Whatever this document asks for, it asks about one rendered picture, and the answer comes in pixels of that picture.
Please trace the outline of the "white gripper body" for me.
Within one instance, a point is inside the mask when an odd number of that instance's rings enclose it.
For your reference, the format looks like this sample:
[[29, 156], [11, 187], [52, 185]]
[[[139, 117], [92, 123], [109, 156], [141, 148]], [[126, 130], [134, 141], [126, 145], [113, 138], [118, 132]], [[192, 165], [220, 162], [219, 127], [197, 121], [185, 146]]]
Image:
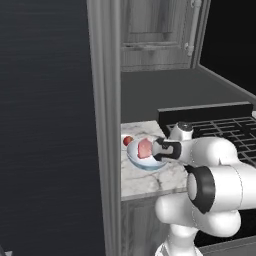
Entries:
[[152, 156], [156, 161], [161, 161], [163, 157], [163, 145], [164, 139], [163, 138], [157, 138], [152, 143]]

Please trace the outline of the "pink steak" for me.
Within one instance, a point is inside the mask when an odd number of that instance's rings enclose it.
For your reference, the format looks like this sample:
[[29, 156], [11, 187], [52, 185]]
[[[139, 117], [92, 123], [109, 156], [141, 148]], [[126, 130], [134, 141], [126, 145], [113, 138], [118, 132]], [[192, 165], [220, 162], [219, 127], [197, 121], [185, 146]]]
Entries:
[[152, 154], [152, 142], [147, 138], [141, 140], [138, 143], [138, 157], [140, 159], [145, 159], [150, 157]]

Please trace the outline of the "pale blue bowl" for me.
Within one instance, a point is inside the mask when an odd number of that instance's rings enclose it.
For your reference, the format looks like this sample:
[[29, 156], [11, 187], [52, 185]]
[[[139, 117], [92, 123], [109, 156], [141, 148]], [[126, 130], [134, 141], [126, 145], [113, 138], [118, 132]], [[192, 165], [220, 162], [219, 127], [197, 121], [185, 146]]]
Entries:
[[127, 157], [137, 168], [146, 171], [155, 171], [166, 165], [165, 162], [156, 161], [153, 156], [140, 159], [138, 157], [138, 144], [139, 140], [136, 139], [127, 146]]

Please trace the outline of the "tall grey wooden panel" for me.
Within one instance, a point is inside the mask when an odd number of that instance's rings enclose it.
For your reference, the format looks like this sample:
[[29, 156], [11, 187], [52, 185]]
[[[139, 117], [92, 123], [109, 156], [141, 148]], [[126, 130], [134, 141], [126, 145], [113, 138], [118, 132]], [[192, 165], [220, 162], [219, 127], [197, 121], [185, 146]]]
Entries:
[[106, 256], [121, 255], [120, 0], [87, 0]]

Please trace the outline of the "black stove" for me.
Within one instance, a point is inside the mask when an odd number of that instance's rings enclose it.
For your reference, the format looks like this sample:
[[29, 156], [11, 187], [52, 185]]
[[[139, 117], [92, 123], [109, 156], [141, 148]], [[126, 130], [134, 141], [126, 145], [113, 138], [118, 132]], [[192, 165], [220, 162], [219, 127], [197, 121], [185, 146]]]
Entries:
[[[195, 138], [206, 135], [224, 137], [235, 144], [238, 157], [256, 167], [256, 113], [249, 102], [159, 109], [157, 122], [166, 136], [178, 121], [190, 122]], [[256, 209], [241, 212], [242, 226], [231, 238], [216, 238], [200, 232], [196, 245], [205, 256], [224, 256], [225, 251], [248, 249], [256, 252]]]

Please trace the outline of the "grey wooden base cabinet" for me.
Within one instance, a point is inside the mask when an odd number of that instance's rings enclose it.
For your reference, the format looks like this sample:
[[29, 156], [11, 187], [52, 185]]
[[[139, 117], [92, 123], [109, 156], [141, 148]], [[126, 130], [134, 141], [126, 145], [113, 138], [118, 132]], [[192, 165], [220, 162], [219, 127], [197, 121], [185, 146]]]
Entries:
[[121, 256], [154, 256], [164, 242], [169, 225], [156, 217], [156, 194], [121, 201]]

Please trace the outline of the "dark fridge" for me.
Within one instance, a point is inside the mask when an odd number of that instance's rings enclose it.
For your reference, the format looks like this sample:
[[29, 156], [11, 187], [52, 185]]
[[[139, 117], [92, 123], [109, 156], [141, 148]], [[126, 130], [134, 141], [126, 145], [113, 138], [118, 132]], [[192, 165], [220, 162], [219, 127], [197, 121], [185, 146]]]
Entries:
[[0, 0], [0, 245], [105, 256], [86, 0]]

